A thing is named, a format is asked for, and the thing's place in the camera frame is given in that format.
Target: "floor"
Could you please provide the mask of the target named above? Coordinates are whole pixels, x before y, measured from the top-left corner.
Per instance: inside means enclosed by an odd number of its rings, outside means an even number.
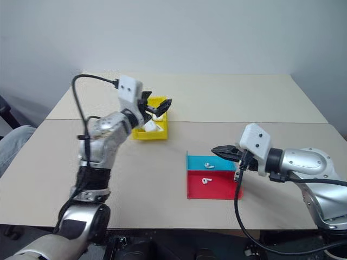
[[[0,260],[13,255],[19,249],[23,248],[33,240],[48,234],[48,231],[35,229],[33,227],[20,227],[24,231],[24,235],[19,240],[10,240],[3,236],[5,226],[0,225]],[[147,239],[154,241],[157,245],[165,248],[170,248],[177,255],[189,256],[180,259],[194,259],[193,255],[199,248],[211,249],[217,259],[249,259],[255,258],[246,257],[243,249],[247,240],[242,237],[224,235],[216,232],[206,232],[201,230],[158,230],[158,231],[117,231],[117,234],[122,236],[130,236],[133,241],[136,239]],[[295,242],[277,245],[277,250],[283,251],[298,251],[308,250],[319,247],[321,242],[317,239],[305,238]],[[81,260],[102,260],[105,252],[105,247],[91,245],[88,252],[80,258]],[[280,257],[274,254],[267,254],[269,260],[281,259],[305,259],[319,260],[323,259],[323,254],[303,257]]]

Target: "cable connector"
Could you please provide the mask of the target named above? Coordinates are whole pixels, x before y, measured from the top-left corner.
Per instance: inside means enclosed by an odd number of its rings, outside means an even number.
[[[249,150],[245,150],[239,162],[239,168],[245,171],[248,165],[250,164],[250,162],[252,161],[253,156],[254,156],[253,153],[251,153]]]
[[[269,175],[270,181],[274,181],[276,183],[285,183],[289,179],[288,173],[276,173],[271,172]]]
[[[115,87],[116,89],[118,89],[118,84],[119,84],[119,80],[118,80],[118,79],[112,80],[111,83],[114,85],[114,87]]]
[[[91,137],[89,135],[85,135],[85,134],[80,134],[77,136],[77,139],[80,141],[85,141],[85,140],[90,140]]]
[[[250,162],[253,160],[254,154],[251,153],[248,150],[245,150],[241,156],[241,160],[239,162],[239,169],[242,171],[245,171],[250,164]],[[240,171],[236,171],[234,175],[234,181],[239,181],[240,177]]]

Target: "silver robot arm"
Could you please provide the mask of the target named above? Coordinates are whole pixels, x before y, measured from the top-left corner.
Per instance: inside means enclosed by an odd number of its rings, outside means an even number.
[[[90,136],[86,133],[79,136],[80,168],[76,185],[61,209],[54,233],[33,241],[7,260],[74,260],[90,243],[102,242],[110,218],[110,208],[104,202],[110,195],[108,180],[119,146],[133,128],[141,127],[151,119],[145,111],[160,116],[171,105],[171,99],[168,99],[158,108],[148,106],[151,92],[142,92],[142,83],[128,76],[109,81],[93,75],[77,75],[73,79],[73,90],[79,77],[113,83],[119,91],[121,111],[98,119],[89,131]]]
[[[272,148],[271,137],[255,123],[246,126],[236,146],[212,149],[216,155],[239,162],[243,151],[253,154],[248,169],[259,175],[269,174],[271,181],[292,180],[302,191],[304,202],[315,224],[325,230],[347,230],[347,187],[324,183],[300,183],[300,180],[324,179],[341,181],[331,157],[314,149]]]

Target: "white wall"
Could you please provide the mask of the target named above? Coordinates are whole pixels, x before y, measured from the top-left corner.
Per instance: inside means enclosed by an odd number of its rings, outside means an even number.
[[[37,124],[80,70],[290,73],[347,133],[345,0],[1,0],[0,22],[1,93]]]

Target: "earbud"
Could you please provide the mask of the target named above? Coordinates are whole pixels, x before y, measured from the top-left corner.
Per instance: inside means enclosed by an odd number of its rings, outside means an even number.
[[[207,184],[209,181],[212,181],[212,179],[210,179],[210,178],[202,178],[201,179],[202,184]]]
[[[206,169],[213,169],[215,167],[214,165],[211,165],[208,162],[205,162],[204,166]]]

